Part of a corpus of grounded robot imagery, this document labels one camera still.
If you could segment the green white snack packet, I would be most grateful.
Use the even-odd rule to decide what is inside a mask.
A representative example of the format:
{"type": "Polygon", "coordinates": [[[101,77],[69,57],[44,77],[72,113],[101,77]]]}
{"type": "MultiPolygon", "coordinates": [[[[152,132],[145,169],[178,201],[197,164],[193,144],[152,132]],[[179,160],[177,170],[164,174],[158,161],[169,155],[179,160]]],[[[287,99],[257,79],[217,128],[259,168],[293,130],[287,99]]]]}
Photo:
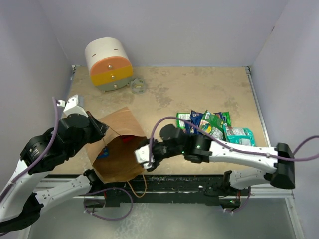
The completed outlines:
{"type": "MultiPolygon", "coordinates": [[[[231,117],[230,117],[230,113],[229,112],[224,112],[226,115],[227,115],[227,124],[229,126],[231,126],[232,124],[232,120],[231,120],[231,117]]],[[[190,113],[176,113],[176,117],[179,118],[179,119],[182,119],[182,120],[189,120],[190,119],[190,113]]],[[[181,120],[177,120],[176,121],[176,125],[177,127],[185,130],[185,123],[181,120]]]]}

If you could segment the brown paper bag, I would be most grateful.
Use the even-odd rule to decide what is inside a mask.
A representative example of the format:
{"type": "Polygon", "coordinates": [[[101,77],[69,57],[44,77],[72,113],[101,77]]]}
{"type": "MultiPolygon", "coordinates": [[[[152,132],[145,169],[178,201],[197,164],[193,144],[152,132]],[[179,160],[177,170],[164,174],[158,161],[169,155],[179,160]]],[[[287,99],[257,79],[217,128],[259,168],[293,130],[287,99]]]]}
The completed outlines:
{"type": "Polygon", "coordinates": [[[145,170],[137,164],[134,151],[147,137],[130,109],[124,107],[99,121],[108,125],[109,129],[102,140],[87,144],[85,149],[101,181],[103,183],[128,182],[143,174],[145,170]],[[120,139],[121,135],[134,135],[135,138],[128,143],[123,143],[120,139]],[[104,147],[108,148],[109,156],[105,159],[96,159],[104,147]]]}

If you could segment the pink red snack packet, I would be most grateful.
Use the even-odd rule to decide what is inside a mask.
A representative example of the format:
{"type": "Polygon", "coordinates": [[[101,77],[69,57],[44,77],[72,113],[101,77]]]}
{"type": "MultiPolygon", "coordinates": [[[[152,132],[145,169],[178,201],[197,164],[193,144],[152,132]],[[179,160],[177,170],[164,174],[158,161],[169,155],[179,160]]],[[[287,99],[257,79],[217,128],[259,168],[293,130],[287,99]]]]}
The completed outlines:
{"type": "Polygon", "coordinates": [[[134,135],[121,135],[120,139],[123,143],[128,143],[135,138],[134,135]]]}

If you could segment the blue white chips bag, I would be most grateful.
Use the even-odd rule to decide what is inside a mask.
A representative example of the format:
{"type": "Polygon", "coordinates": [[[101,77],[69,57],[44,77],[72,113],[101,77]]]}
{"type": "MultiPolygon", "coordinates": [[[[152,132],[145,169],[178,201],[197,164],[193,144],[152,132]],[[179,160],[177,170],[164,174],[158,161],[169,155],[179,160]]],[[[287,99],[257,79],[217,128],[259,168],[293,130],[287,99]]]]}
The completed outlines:
{"type": "MultiPolygon", "coordinates": [[[[191,110],[190,119],[187,121],[197,127],[200,127],[200,123],[201,123],[203,115],[204,115],[203,113],[191,110]]],[[[193,126],[190,126],[188,124],[185,124],[185,130],[187,134],[201,134],[197,129],[195,129],[193,126]]]]}

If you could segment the yellow green snack bag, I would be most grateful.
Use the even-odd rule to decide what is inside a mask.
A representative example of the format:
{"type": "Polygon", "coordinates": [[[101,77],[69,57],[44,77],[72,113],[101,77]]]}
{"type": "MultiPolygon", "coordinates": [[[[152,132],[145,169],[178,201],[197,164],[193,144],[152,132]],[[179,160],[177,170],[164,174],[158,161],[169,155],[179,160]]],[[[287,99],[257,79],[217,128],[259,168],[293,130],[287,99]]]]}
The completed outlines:
{"type": "Polygon", "coordinates": [[[217,115],[206,110],[200,121],[199,128],[214,138],[224,139],[224,121],[217,115]]]}

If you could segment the red blue snack packet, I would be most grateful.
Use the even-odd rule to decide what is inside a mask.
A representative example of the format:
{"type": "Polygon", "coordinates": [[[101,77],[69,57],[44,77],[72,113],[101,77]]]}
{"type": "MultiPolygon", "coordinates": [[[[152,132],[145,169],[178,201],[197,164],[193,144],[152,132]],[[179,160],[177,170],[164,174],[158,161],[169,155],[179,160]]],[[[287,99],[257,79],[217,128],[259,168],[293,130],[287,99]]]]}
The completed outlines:
{"type": "Polygon", "coordinates": [[[227,115],[224,112],[217,112],[214,114],[218,116],[220,119],[222,119],[224,122],[227,122],[227,115]]]}

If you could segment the teal snack packet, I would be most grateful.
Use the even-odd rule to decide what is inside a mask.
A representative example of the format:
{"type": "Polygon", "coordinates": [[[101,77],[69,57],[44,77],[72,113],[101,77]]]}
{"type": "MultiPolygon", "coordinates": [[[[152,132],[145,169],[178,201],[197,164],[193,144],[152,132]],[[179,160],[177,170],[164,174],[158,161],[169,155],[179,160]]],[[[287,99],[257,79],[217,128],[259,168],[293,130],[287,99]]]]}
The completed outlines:
{"type": "Polygon", "coordinates": [[[223,130],[226,142],[244,146],[256,146],[254,135],[248,128],[230,127],[224,124],[223,130]]]}

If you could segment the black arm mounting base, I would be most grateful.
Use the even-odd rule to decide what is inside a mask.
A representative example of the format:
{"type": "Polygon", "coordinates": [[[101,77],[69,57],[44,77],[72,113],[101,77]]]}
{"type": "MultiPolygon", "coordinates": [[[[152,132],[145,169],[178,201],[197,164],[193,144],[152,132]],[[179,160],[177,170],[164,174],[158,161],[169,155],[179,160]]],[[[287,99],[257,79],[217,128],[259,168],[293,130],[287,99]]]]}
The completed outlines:
{"type": "Polygon", "coordinates": [[[146,175],[129,182],[95,182],[86,198],[95,199],[105,207],[148,203],[204,204],[237,209],[249,193],[249,189],[239,191],[226,187],[222,175],[146,175]]]}

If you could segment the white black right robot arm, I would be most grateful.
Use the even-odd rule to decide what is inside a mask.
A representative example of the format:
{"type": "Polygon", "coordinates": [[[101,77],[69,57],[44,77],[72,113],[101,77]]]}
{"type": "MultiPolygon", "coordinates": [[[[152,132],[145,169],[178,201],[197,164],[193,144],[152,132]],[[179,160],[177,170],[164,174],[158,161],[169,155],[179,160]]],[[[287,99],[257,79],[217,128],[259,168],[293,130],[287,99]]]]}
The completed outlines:
{"type": "Polygon", "coordinates": [[[233,195],[253,185],[269,183],[279,189],[295,188],[295,166],[292,153],[286,144],[276,147],[253,147],[204,135],[190,135],[172,124],[160,131],[161,142],[150,140],[135,152],[137,162],[147,171],[155,170],[164,159],[183,155],[192,163],[231,163],[247,166],[244,171],[224,173],[222,191],[233,195]]]}

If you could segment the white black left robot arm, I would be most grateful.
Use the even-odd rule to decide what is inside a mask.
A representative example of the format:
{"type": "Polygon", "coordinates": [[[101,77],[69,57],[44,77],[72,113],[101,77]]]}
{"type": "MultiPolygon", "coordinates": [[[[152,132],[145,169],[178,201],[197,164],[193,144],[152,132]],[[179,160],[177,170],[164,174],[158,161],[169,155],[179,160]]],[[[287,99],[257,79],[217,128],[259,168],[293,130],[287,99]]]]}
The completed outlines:
{"type": "Polygon", "coordinates": [[[70,114],[54,128],[33,137],[20,154],[8,187],[0,195],[0,233],[25,229],[50,208],[72,197],[101,193],[103,184],[92,170],[55,188],[35,192],[53,169],[74,157],[85,145],[99,142],[108,126],[86,115],[70,114]]]}

